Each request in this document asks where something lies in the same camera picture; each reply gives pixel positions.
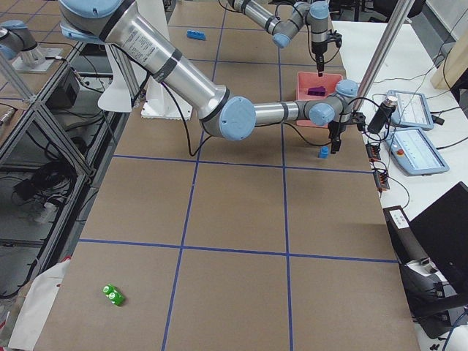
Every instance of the green object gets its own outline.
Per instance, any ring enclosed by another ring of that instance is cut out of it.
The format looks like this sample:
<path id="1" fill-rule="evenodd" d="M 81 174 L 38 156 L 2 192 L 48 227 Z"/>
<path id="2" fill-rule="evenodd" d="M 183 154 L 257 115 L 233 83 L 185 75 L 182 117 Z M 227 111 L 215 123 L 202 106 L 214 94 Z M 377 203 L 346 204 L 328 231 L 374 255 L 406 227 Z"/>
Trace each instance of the green object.
<path id="1" fill-rule="evenodd" d="M 120 306 L 125 301 L 125 296 L 123 296 L 112 284 L 104 286 L 102 288 L 102 292 L 114 305 Z"/>

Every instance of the black screen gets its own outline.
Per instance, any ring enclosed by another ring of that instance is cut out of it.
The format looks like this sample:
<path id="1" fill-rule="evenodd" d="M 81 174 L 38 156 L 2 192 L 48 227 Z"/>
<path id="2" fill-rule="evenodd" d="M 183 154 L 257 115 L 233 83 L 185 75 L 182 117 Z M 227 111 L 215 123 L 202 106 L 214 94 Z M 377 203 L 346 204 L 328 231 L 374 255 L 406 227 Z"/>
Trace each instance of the black screen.
<path id="1" fill-rule="evenodd" d="M 410 227 L 456 292 L 468 292 L 468 187 L 456 184 Z"/>

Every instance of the sticker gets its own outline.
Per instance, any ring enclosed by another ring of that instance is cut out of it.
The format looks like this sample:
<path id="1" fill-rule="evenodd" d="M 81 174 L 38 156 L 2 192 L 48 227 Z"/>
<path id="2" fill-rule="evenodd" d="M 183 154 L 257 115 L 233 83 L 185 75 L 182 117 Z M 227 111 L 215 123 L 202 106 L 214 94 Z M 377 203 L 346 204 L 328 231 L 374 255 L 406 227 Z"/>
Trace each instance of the sticker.
<path id="1" fill-rule="evenodd" d="M 393 221 L 396 224 L 398 229 L 409 228 L 409 224 L 406 218 L 404 218 L 403 212 L 401 210 L 390 211 L 390 215 L 393 218 Z"/>
<path id="2" fill-rule="evenodd" d="M 122 48 L 135 60 L 146 66 L 159 51 L 154 43 L 138 29 L 130 32 Z"/>

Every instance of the white table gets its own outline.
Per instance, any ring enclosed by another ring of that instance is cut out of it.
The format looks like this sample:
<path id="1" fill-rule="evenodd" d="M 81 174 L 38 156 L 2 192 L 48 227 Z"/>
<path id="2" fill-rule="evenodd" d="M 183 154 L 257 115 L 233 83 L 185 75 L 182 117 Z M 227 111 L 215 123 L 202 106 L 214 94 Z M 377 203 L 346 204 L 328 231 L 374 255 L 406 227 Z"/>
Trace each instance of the white table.
<path id="1" fill-rule="evenodd" d="M 360 82 L 386 25 L 384 23 L 333 22 L 333 26 L 343 35 L 341 57 L 347 71 L 347 78 Z M 380 103 L 382 97 L 375 96 L 375 94 L 385 94 L 390 89 L 418 90 L 426 97 L 434 97 L 443 92 L 443 90 L 437 90 L 431 85 L 430 79 L 436 69 L 411 25 L 405 24 L 393 43 L 376 81 L 388 78 L 413 78 L 428 72 L 432 67 L 432 71 L 426 77 L 374 83 L 367 97 L 372 99 L 374 95 L 376 102 Z M 450 92 L 429 99 L 428 103 L 431 111 L 447 110 L 458 106 Z M 364 102 L 361 112 L 366 115 L 369 122 L 374 115 L 374 106 L 370 102 Z M 468 119 L 460 109 L 443 113 L 441 117 L 445 119 L 444 125 L 436 125 L 433 130 L 426 133 L 435 146 L 446 146 L 468 136 Z M 383 162 L 390 166 L 390 176 L 402 182 L 409 191 L 410 202 L 405 208 L 409 219 L 415 218 L 459 181 L 468 184 L 467 148 L 468 141 L 441 150 L 440 153 L 450 165 L 450 170 L 446 173 L 426 177 L 406 176 L 392 159 L 389 161 L 388 150 L 382 148 L 380 154 Z M 389 181 L 391 189 L 383 192 L 382 207 L 404 205 L 407 201 L 406 192 L 394 181 Z M 416 325 L 416 330 L 421 349 L 428 350 L 433 341 L 425 335 L 419 325 Z M 466 350 L 467 345 L 468 327 L 459 327 L 450 339 L 447 351 Z"/>

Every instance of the plastic box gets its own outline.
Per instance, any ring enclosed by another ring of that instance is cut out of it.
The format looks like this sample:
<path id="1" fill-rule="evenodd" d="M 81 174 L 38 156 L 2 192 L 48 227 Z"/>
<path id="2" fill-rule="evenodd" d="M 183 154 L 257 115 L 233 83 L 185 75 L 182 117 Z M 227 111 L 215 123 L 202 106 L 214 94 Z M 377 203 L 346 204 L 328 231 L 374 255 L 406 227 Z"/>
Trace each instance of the plastic box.
<path id="1" fill-rule="evenodd" d="M 335 91 L 336 84 L 342 79 L 342 75 L 323 73 L 323 76 L 319 77 L 316 72 L 298 72 L 298 87 L 295 91 L 295 97 L 297 100 L 322 100 Z M 323 86 L 325 88 L 324 97 L 307 94 L 309 88 L 317 86 Z M 296 124 L 302 127 L 318 127 L 307 120 L 297 121 Z"/>

